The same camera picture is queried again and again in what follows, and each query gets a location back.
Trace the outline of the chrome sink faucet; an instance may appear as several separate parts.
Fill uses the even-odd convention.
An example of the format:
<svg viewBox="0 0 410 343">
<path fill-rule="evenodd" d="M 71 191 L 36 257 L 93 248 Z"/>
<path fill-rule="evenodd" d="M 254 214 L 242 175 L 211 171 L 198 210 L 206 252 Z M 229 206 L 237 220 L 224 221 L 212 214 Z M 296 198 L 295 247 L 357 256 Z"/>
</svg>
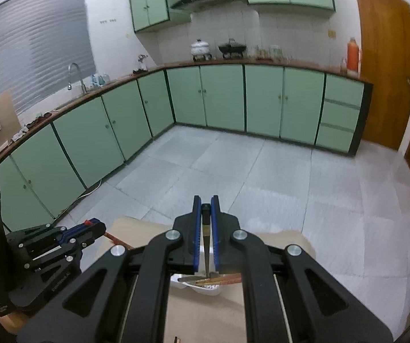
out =
<svg viewBox="0 0 410 343">
<path fill-rule="evenodd" d="M 82 76 L 82 71 L 77 63 L 70 63 L 68 65 L 68 90 L 72 90 L 72 85 L 78 82 L 80 87 L 80 92 L 82 95 L 86 95 L 88 93 L 87 87 L 84 82 L 84 78 Z"/>
</svg>

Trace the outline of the green lower kitchen cabinets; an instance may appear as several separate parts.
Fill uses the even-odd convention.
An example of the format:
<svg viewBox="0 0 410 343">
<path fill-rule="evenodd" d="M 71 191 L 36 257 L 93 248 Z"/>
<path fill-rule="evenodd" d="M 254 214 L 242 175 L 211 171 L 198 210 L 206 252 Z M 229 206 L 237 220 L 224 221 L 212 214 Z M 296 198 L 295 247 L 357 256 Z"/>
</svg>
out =
<svg viewBox="0 0 410 343">
<path fill-rule="evenodd" d="M 133 75 L 54 111 L 1 153 L 1 227 L 54 222 L 176 124 L 353 156 L 372 92 L 359 78 L 273 63 L 174 65 Z"/>
</svg>

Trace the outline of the red patterned wooden chopstick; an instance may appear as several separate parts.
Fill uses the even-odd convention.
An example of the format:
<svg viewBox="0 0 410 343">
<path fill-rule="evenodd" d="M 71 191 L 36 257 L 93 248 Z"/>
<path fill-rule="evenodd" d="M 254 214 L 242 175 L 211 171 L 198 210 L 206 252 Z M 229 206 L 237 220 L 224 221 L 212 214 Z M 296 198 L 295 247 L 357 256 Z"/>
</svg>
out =
<svg viewBox="0 0 410 343">
<path fill-rule="evenodd" d="M 242 282 L 242 277 L 240 273 L 233 273 L 222 275 L 214 278 L 209 278 L 206 280 L 210 285 L 233 285 Z"/>
</svg>

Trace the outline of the left white plastic container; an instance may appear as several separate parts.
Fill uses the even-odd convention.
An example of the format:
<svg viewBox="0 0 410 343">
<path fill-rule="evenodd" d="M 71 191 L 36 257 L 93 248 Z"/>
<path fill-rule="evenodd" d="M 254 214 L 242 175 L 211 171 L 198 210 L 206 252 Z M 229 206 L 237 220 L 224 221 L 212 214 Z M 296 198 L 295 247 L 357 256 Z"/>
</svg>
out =
<svg viewBox="0 0 410 343">
<path fill-rule="evenodd" d="M 199 254 L 199 267 L 193 275 L 185 274 L 173 274 L 170 278 L 170 286 L 183 290 L 185 288 L 190 288 L 198 294 L 203 294 L 206 296 L 217 296 L 222 291 L 222 286 L 217 284 L 210 285 L 199 285 L 198 281 L 204 280 L 206 273 L 206 264 L 205 264 L 205 252 L 203 246 L 200 247 Z"/>
</svg>

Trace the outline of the grey window blind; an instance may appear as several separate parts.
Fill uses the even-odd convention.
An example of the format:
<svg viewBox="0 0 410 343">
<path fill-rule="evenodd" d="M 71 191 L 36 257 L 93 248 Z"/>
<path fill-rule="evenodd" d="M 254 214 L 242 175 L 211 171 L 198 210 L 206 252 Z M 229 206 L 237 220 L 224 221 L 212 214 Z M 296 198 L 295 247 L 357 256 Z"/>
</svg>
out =
<svg viewBox="0 0 410 343">
<path fill-rule="evenodd" d="M 68 65 L 96 72 L 85 0 L 8 0 L 0 4 L 0 95 L 21 113 L 68 85 Z"/>
</svg>

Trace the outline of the red orange chopstick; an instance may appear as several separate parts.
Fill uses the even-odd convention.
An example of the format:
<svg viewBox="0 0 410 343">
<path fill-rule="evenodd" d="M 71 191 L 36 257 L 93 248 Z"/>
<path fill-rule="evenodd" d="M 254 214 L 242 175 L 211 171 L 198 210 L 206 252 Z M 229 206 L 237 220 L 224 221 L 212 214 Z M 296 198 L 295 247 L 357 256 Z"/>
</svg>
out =
<svg viewBox="0 0 410 343">
<path fill-rule="evenodd" d="M 111 235 L 108 232 L 105 232 L 104 236 L 106 238 L 108 238 L 114 245 L 124 246 L 126 249 L 129 249 L 129 250 L 134 249 L 133 246 L 130 246 L 126 242 L 120 240 L 119 238 L 117 238 L 116 236 Z"/>
</svg>

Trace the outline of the glass jars on counter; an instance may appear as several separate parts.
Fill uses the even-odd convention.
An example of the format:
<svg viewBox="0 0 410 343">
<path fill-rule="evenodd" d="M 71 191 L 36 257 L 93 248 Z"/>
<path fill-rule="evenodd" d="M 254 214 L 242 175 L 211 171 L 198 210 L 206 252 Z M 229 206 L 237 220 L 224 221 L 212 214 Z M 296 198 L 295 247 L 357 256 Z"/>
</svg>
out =
<svg viewBox="0 0 410 343">
<path fill-rule="evenodd" d="M 278 45 L 254 46 L 249 50 L 248 55 L 255 60 L 280 61 L 283 59 L 282 49 Z"/>
</svg>

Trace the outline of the white cooking pot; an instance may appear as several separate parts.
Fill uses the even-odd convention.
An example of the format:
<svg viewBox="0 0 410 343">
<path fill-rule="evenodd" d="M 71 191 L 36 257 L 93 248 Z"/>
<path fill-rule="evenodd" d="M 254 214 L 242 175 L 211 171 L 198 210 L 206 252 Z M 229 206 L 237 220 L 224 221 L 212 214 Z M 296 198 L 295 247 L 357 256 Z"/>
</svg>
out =
<svg viewBox="0 0 410 343">
<path fill-rule="evenodd" d="M 209 44 L 201 39 L 190 44 L 190 53 L 194 62 L 211 60 L 213 58 L 209 49 Z"/>
</svg>

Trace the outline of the orange thermos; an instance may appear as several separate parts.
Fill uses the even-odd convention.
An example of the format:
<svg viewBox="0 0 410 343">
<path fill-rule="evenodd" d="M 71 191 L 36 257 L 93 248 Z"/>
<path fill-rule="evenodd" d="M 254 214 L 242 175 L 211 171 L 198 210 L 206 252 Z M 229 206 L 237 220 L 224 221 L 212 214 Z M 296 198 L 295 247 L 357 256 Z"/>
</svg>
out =
<svg viewBox="0 0 410 343">
<path fill-rule="evenodd" d="M 357 44 L 357 41 L 354 37 L 351 37 L 347 44 L 347 69 L 358 73 L 360 65 L 360 54 L 361 50 Z"/>
</svg>

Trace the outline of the light wooden chopstick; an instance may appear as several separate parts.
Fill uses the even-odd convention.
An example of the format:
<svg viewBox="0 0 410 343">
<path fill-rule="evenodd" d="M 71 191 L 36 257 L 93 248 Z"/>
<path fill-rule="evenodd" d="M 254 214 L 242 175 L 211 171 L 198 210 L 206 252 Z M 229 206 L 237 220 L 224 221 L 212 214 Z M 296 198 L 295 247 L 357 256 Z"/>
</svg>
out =
<svg viewBox="0 0 410 343">
<path fill-rule="evenodd" d="M 208 280 L 202 280 L 202 281 L 195 282 L 195 285 L 196 286 L 220 285 L 220 284 L 224 284 L 225 282 L 231 279 L 233 279 L 232 274 L 218 275 L 216 277 L 210 277 Z"/>
</svg>

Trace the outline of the plain wooden chopstick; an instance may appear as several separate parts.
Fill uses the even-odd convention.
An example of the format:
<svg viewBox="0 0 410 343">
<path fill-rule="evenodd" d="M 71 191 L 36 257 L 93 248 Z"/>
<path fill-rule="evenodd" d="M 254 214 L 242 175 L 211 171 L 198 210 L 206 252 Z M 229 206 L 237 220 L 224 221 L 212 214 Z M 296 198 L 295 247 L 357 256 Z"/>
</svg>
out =
<svg viewBox="0 0 410 343">
<path fill-rule="evenodd" d="M 202 280 L 208 280 L 209 277 L 207 276 L 182 276 L 178 278 L 178 281 L 180 283 L 193 283 L 193 282 L 198 282 Z"/>
</svg>

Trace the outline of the black wok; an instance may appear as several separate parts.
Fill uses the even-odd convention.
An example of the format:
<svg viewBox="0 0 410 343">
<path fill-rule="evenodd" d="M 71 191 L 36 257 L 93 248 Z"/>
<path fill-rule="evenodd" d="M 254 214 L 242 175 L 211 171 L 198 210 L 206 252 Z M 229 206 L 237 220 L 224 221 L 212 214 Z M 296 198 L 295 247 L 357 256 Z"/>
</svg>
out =
<svg viewBox="0 0 410 343">
<path fill-rule="evenodd" d="M 218 48 L 226 60 L 243 59 L 247 50 L 246 45 L 236 42 L 233 38 L 230 38 L 227 43 L 220 44 Z"/>
</svg>

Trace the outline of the black chopstick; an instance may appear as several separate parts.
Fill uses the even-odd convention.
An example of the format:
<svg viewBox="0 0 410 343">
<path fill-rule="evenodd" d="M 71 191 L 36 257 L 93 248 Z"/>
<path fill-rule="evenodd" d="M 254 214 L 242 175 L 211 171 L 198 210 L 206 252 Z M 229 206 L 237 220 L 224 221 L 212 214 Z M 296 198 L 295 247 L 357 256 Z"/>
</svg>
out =
<svg viewBox="0 0 410 343">
<path fill-rule="evenodd" d="M 209 278 L 209 247 L 211 238 L 211 206 L 210 204 L 202 204 L 202 228 L 203 228 L 203 250 L 206 278 Z"/>
</svg>

